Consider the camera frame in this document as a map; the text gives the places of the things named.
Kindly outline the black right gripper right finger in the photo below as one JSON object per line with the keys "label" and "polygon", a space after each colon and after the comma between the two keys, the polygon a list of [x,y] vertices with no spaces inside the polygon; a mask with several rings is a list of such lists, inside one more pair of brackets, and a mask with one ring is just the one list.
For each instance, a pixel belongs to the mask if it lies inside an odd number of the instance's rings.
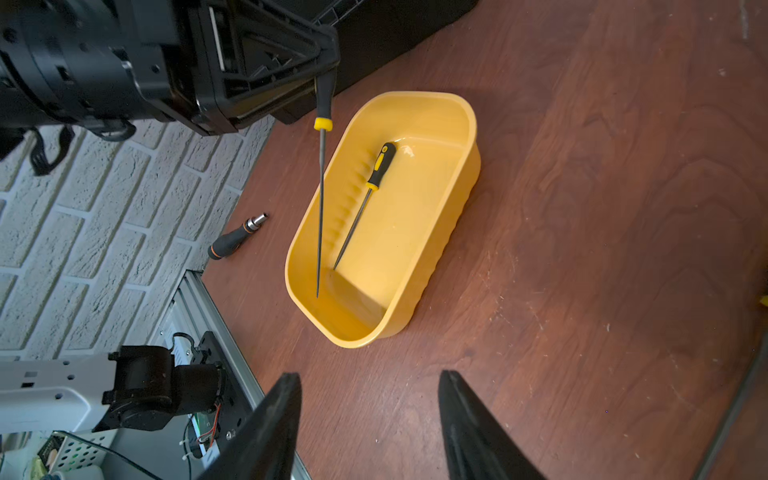
{"label": "black right gripper right finger", "polygon": [[542,479],[459,372],[441,372],[438,403],[451,479]]}

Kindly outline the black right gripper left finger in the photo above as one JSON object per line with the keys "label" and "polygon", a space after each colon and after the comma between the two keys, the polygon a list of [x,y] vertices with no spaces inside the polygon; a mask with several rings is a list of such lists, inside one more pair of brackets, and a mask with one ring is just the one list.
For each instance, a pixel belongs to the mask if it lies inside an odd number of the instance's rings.
{"label": "black right gripper left finger", "polygon": [[296,453],[302,403],[297,373],[285,373],[251,413],[233,443],[203,479],[289,479]]}

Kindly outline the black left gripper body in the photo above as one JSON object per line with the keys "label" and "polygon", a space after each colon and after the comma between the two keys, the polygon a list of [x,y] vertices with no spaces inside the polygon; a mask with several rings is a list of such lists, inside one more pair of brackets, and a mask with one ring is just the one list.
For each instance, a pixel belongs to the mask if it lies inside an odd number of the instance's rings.
{"label": "black left gripper body", "polygon": [[1,125],[223,135],[317,87],[328,118],[339,60],[334,28],[272,1],[5,1]]}

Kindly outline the black yellow needle file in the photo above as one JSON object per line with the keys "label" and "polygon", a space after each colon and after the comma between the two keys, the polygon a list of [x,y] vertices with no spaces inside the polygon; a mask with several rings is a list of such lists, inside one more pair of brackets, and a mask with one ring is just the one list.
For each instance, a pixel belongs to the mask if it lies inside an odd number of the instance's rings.
{"label": "black yellow needle file", "polygon": [[370,177],[368,178],[366,182],[366,195],[363,198],[363,201],[356,213],[356,216],[352,222],[352,225],[347,233],[347,236],[342,244],[342,247],[338,253],[338,256],[334,262],[333,269],[336,269],[341,262],[347,247],[355,233],[355,230],[359,224],[359,221],[367,207],[367,204],[370,200],[370,197],[372,194],[380,189],[380,185],[382,183],[382,180],[388,171],[388,169],[391,166],[391,163],[395,157],[395,154],[397,152],[397,147],[392,142],[385,143],[382,148],[380,149],[376,160],[374,162],[374,167],[372,170],[372,173]]}
{"label": "black yellow needle file", "polygon": [[317,100],[317,115],[314,129],[319,133],[319,200],[318,200],[318,236],[317,236],[317,262],[316,262],[316,293],[318,297],[321,284],[322,249],[323,249],[323,224],[324,224],[324,173],[326,161],[327,133],[333,128],[332,101],[336,85],[336,72],[330,70],[315,79],[315,94]]}

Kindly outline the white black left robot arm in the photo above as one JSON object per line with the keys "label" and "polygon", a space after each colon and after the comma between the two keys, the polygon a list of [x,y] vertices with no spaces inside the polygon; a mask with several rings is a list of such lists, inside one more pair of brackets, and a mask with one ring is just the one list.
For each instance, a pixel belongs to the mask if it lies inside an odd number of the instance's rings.
{"label": "white black left robot arm", "polygon": [[[333,27],[271,1],[5,1],[1,151],[47,125],[59,159],[76,128],[115,142],[145,119],[229,134],[308,92],[327,132],[339,61]],[[216,408],[224,381],[153,346],[26,365],[1,377],[1,429],[159,430]]]}

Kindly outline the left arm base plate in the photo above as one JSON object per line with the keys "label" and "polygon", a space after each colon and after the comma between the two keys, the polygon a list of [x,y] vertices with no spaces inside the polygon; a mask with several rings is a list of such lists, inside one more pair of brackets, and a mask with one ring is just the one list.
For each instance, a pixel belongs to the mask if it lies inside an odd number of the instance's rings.
{"label": "left arm base plate", "polygon": [[230,446],[253,405],[214,332],[197,343],[174,337],[174,389],[178,416],[187,418],[184,445],[208,467]]}

